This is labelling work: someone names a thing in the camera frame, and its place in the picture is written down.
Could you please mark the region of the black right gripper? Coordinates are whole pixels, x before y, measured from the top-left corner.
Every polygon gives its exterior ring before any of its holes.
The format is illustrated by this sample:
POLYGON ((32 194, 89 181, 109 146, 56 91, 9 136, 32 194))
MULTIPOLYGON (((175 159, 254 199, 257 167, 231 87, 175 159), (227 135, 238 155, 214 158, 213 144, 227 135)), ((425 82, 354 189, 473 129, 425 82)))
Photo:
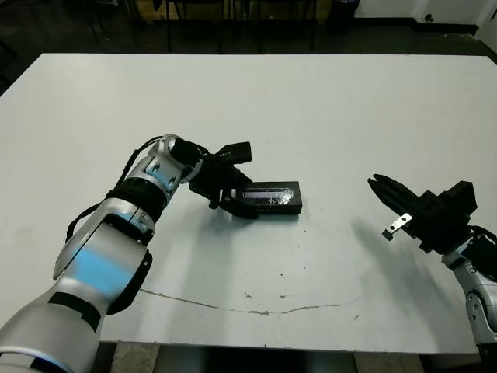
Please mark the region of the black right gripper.
POLYGON ((424 252, 448 253, 468 238, 468 199, 459 192, 435 195, 426 191, 420 196, 402 183, 384 175, 367 182, 379 200, 399 215, 382 232, 389 241, 402 230, 414 239, 424 252))

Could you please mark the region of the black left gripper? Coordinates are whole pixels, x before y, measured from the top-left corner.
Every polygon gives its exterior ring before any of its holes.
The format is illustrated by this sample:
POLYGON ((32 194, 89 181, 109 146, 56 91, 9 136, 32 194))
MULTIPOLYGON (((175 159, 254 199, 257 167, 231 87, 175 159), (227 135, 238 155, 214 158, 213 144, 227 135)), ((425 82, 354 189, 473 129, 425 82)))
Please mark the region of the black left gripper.
POLYGON ((232 190, 252 182, 235 167, 238 160, 231 153, 207 154, 200 171, 189 181, 189 189, 208 199, 211 209, 220 207, 237 218, 255 220, 258 217, 256 211, 231 195, 232 190))

